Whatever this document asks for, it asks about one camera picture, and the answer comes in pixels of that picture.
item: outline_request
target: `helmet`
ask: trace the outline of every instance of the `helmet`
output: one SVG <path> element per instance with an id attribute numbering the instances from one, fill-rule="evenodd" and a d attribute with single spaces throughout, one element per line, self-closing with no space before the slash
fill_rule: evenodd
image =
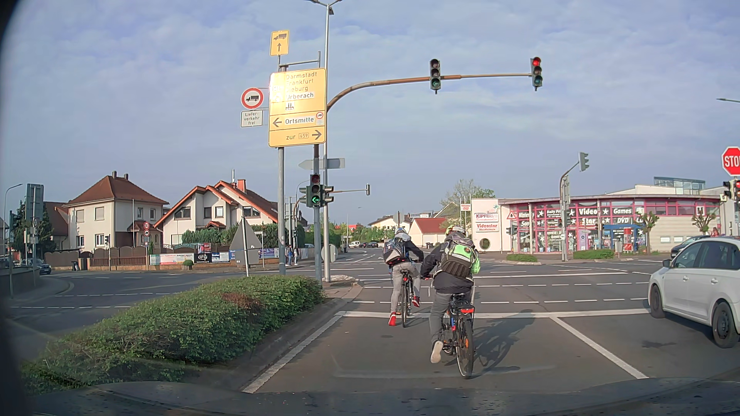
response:
<path id="1" fill-rule="evenodd" d="M 445 235 L 450 235 L 450 232 L 459 232 L 459 233 L 465 234 L 465 230 L 459 225 L 451 225 L 447 227 L 447 230 L 445 231 Z"/>

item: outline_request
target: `backpack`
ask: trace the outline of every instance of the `backpack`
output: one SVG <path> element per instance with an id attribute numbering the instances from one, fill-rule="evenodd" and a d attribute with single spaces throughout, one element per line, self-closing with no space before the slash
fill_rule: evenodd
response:
<path id="1" fill-rule="evenodd" d="M 470 279 L 477 274 L 480 271 L 480 260 L 473 241 L 453 235 L 442 250 L 440 270 L 461 279 Z"/>
<path id="2" fill-rule="evenodd" d="M 383 260 L 389 266 L 400 263 L 406 259 L 406 242 L 402 238 L 390 240 L 383 250 Z"/>

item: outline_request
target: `roof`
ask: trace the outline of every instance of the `roof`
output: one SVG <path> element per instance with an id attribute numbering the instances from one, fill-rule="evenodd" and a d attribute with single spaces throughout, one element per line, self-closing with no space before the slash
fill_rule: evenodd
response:
<path id="1" fill-rule="evenodd" d="M 89 202 L 105 201 L 109 199 L 127 199 L 140 202 L 151 202 L 154 204 L 169 204 L 169 202 L 159 199 L 147 191 L 134 185 L 128 179 L 111 175 L 103 177 L 96 184 L 92 185 L 77 198 L 67 202 L 66 207 L 72 205 L 81 205 Z"/>
<path id="2" fill-rule="evenodd" d="M 49 222 L 53 229 L 52 235 L 69 235 L 70 225 L 67 223 L 67 209 L 63 208 L 64 202 L 44 202 L 49 213 Z"/>
<path id="3" fill-rule="evenodd" d="M 444 234 L 442 223 L 446 218 L 415 218 L 414 223 L 419 227 L 422 234 Z"/>
<path id="4" fill-rule="evenodd" d="M 241 198 L 244 202 L 248 203 L 249 205 L 252 205 L 254 208 L 257 208 L 260 212 L 264 213 L 268 216 L 271 220 L 274 222 L 278 222 L 278 211 L 273 208 L 277 206 L 277 203 L 267 201 L 265 198 L 262 198 L 259 196 L 256 192 L 251 191 L 249 189 L 245 189 L 244 191 L 240 191 L 236 187 L 232 186 L 228 182 L 219 181 L 216 185 L 216 188 L 218 187 L 226 187 L 229 188 L 231 191 L 233 191 L 239 198 Z"/>

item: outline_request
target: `bush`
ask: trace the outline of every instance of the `bush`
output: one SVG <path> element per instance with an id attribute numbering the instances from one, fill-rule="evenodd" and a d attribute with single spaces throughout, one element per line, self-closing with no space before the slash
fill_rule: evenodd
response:
<path id="1" fill-rule="evenodd" d="M 267 334 L 323 301 L 314 279 L 230 279 L 138 303 L 48 343 L 24 363 L 26 393 L 126 381 L 180 381 L 198 366 L 254 349 Z"/>
<path id="2" fill-rule="evenodd" d="M 506 256 L 506 260 L 509 261 L 525 261 L 527 263 L 536 263 L 537 258 L 531 254 L 517 253 Z"/>
<path id="3" fill-rule="evenodd" d="M 597 258 L 614 258 L 612 249 L 580 250 L 573 252 L 573 258 L 582 260 L 593 260 Z"/>

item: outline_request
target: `building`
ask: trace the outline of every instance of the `building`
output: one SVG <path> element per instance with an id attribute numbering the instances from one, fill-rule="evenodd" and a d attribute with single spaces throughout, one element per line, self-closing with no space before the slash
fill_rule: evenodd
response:
<path id="1" fill-rule="evenodd" d="M 129 175 L 103 177 L 77 198 L 61 206 L 67 211 L 69 245 L 71 249 L 93 251 L 106 246 L 106 237 L 113 247 L 142 245 L 141 228 L 134 221 L 153 224 L 160 219 L 161 200 L 129 181 Z M 152 242 L 159 244 L 161 236 L 151 231 Z"/>
<path id="2" fill-rule="evenodd" d="M 644 212 L 654 212 L 660 218 L 650 232 L 652 250 L 667 252 L 686 238 L 701 234 L 692 224 L 695 214 L 716 214 L 710 229 L 718 227 L 732 235 L 733 219 L 728 204 L 720 201 L 718 189 L 688 195 L 677 194 L 675 187 L 636 185 L 610 194 L 572 196 L 566 219 L 568 251 L 614 248 L 616 241 L 622 242 L 625 251 L 644 246 L 639 220 Z M 474 198 L 472 211 L 473 241 L 482 251 L 561 251 L 558 198 Z"/>
<path id="3" fill-rule="evenodd" d="M 664 178 L 660 176 L 654 177 L 653 182 L 659 187 L 676 188 L 676 195 L 699 195 L 707 185 L 706 181 L 700 179 Z"/>
<path id="4" fill-rule="evenodd" d="M 444 218 L 415 218 L 408 228 L 411 241 L 418 247 L 435 245 L 445 240 Z"/>
<path id="5" fill-rule="evenodd" d="M 174 246 L 181 243 L 182 234 L 187 230 L 226 229 L 239 224 L 243 218 L 249 225 L 276 224 L 277 210 L 277 203 L 247 189 L 245 179 L 235 183 L 219 181 L 213 186 L 191 189 L 154 227 L 162 231 L 165 246 Z M 307 224 L 300 211 L 298 222 Z"/>

